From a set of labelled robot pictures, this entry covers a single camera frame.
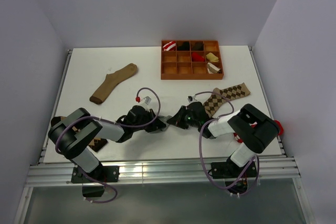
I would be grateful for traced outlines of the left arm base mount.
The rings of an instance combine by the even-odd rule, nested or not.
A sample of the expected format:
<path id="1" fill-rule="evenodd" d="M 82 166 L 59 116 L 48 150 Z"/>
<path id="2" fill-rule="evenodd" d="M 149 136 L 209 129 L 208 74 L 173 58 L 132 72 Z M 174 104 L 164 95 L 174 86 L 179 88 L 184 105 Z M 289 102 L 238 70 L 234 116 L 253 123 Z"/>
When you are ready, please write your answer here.
<path id="1" fill-rule="evenodd" d="M 91 199 L 98 199 L 106 192 L 106 186 L 101 183 L 116 183 L 119 179 L 119 166 L 99 165 L 90 173 L 85 172 L 80 167 L 75 167 L 72 171 L 70 182 L 72 184 L 82 184 L 82 195 Z"/>

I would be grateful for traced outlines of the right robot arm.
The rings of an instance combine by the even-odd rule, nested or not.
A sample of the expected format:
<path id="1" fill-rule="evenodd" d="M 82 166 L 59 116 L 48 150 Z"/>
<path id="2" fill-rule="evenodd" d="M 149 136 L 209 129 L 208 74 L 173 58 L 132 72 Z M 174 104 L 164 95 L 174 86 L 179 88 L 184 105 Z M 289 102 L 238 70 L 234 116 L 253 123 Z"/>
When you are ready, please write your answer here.
<path id="1" fill-rule="evenodd" d="M 280 133 L 280 126 L 270 117 L 262 113 L 252 104 L 245 104 L 240 110 L 214 119 L 210 117 L 204 106 L 196 101 L 181 106 L 179 111 L 167 124 L 181 129 L 196 127 L 202 137 L 214 139 L 222 135 L 236 134 L 242 140 L 239 147 L 229 157 L 228 173 L 240 176 L 246 164 L 266 147 Z"/>

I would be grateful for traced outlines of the beige argyle sock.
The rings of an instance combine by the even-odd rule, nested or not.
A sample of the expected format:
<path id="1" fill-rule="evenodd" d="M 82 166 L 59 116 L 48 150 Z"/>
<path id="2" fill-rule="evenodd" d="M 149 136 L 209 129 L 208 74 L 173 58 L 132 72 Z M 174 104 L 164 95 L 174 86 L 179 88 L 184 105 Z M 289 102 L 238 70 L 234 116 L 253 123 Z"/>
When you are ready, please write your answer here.
<path id="1" fill-rule="evenodd" d="M 225 89 L 215 88 L 213 92 L 215 92 L 215 94 L 212 93 L 211 96 L 203 103 L 203 107 L 210 117 L 213 116 L 228 100 L 237 100 L 251 94 L 245 83 Z"/>

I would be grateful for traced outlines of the grey sock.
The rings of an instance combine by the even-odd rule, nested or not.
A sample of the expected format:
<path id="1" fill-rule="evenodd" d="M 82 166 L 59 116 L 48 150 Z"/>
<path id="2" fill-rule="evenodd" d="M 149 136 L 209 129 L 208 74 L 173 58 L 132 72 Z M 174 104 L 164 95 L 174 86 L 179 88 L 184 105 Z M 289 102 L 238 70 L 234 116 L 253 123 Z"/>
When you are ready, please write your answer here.
<path id="1" fill-rule="evenodd" d="M 160 115 L 158 118 L 162 122 L 160 131 L 162 131 L 162 132 L 166 131 L 169 127 L 169 124 L 167 123 L 167 121 L 171 118 L 171 116 L 170 115 L 168 115 L 168 116 Z"/>

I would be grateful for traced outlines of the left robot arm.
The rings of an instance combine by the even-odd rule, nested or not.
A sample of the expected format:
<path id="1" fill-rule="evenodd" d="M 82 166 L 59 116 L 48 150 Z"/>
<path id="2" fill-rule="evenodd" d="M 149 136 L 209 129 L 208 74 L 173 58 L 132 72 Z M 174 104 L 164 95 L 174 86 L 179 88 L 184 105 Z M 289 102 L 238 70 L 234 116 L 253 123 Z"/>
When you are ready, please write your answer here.
<path id="1" fill-rule="evenodd" d="M 91 182 L 102 176 L 101 162 L 89 150 L 94 138 L 104 138 L 116 143 L 129 140 L 134 132 L 147 133 L 165 131 L 167 123 L 152 109 L 135 105 L 116 122 L 92 116 L 86 109 L 79 108 L 53 125 L 48 137 L 55 144 L 55 150 L 83 170 L 83 175 Z"/>

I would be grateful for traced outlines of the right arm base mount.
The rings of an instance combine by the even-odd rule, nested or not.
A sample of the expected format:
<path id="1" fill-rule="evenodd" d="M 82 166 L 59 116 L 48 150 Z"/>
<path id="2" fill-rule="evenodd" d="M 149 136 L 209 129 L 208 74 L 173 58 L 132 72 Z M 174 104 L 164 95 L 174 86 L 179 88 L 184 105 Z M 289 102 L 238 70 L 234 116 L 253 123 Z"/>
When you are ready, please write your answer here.
<path id="1" fill-rule="evenodd" d="M 228 189 L 228 192 L 234 195 L 246 194 L 258 184 L 259 167 L 254 161 L 247 166 L 238 167 L 231 161 L 212 162 L 208 174 L 212 179 L 236 179 L 242 171 L 245 172 L 240 176 L 239 181 Z"/>

